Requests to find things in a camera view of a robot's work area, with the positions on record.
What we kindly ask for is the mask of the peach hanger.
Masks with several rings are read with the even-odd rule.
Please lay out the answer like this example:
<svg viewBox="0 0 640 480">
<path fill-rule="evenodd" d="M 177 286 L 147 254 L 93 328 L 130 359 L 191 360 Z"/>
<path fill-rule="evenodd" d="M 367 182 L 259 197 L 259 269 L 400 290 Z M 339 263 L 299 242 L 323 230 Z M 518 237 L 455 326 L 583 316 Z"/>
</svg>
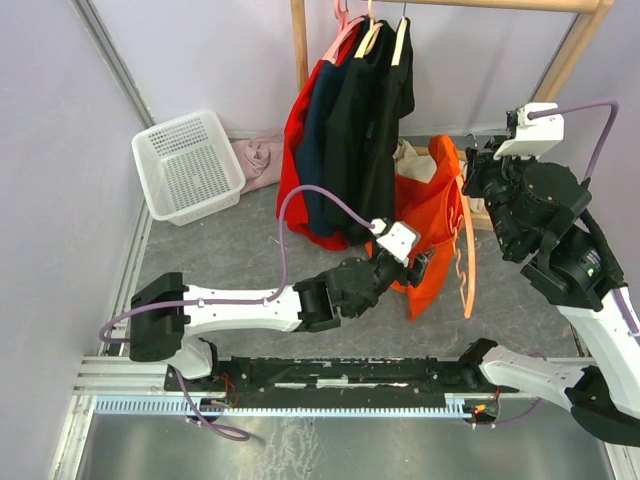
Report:
<svg viewBox="0 0 640 480">
<path fill-rule="evenodd" d="M 453 232 L 452 253 L 456 277 L 459 281 L 459 295 L 465 319 L 470 319 L 476 297 L 476 245 L 475 232 L 469 198 L 463 193 L 465 168 L 460 166 L 466 162 L 466 154 L 463 150 L 456 149 L 458 175 L 455 177 L 457 200 L 460 203 L 461 213 L 450 214 L 450 227 Z"/>
</svg>

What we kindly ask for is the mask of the orange t shirt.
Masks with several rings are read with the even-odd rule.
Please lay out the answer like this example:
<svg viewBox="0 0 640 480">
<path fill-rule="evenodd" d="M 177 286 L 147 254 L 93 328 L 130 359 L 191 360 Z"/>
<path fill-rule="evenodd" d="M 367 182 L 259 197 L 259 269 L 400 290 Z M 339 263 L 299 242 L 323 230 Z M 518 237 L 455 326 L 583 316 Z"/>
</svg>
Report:
<svg viewBox="0 0 640 480">
<path fill-rule="evenodd" d="M 414 321 L 427 309 L 444 286 L 453 257 L 454 228 L 463 216 L 456 178 L 461 174 L 456 146 L 446 135 L 430 139 L 428 150 L 435 168 L 430 180 L 421 181 L 395 170 L 395 137 L 374 144 L 366 165 L 372 171 L 363 179 L 360 190 L 360 215 L 366 219 L 384 218 L 402 221 L 415 230 L 420 239 L 410 258 L 419 253 L 432 256 L 423 280 L 416 286 L 393 288 L 408 297 L 409 319 Z"/>
</svg>

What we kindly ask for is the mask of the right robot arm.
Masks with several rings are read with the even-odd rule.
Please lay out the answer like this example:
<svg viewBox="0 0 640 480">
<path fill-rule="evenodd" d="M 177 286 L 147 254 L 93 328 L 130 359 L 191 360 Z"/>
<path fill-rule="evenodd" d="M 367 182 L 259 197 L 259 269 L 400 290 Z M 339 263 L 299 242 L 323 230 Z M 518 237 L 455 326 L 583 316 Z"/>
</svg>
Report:
<svg viewBox="0 0 640 480">
<path fill-rule="evenodd" d="M 639 322 L 626 302 L 624 274 L 587 209 L 587 182 L 534 156 L 496 155 L 493 137 L 465 151 L 463 192 L 481 198 L 502 257 L 556 307 L 584 340 L 594 364 L 554 366 L 496 343 L 462 362 L 460 382 L 489 384 L 535 395 L 567 410 L 597 439 L 639 444 Z"/>
</svg>

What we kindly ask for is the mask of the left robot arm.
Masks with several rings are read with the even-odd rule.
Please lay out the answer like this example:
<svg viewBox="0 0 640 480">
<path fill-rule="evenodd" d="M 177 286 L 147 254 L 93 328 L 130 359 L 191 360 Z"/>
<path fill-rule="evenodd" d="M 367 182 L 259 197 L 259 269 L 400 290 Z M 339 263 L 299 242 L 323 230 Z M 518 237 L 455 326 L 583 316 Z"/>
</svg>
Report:
<svg viewBox="0 0 640 480">
<path fill-rule="evenodd" d="M 187 285 L 179 272 L 161 275 L 131 299 L 129 358 L 162 362 L 198 389 L 221 378 L 216 346 L 206 335 L 217 331 L 266 329 L 317 333 L 338 328 L 377 305 L 395 282 L 416 286 L 432 255 L 408 264 L 379 251 L 364 260 L 351 257 L 313 278 L 276 290 L 211 290 Z"/>
</svg>

